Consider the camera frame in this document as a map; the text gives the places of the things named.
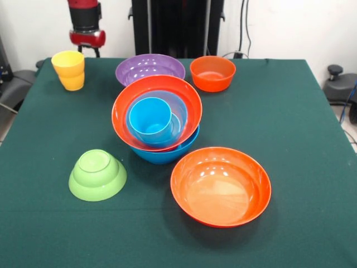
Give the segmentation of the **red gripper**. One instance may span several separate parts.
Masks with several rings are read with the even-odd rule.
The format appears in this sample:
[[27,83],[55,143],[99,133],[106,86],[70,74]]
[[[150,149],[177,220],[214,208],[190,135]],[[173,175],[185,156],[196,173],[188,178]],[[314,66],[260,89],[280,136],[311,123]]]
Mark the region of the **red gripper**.
[[99,47],[105,44],[106,33],[103,30],[97,30],[92,32],[79,32],[70,31],[69,33],[71,42],[78,46],[78,52],[83,52],[83,46],[94,47],[95,56],[100,57]]

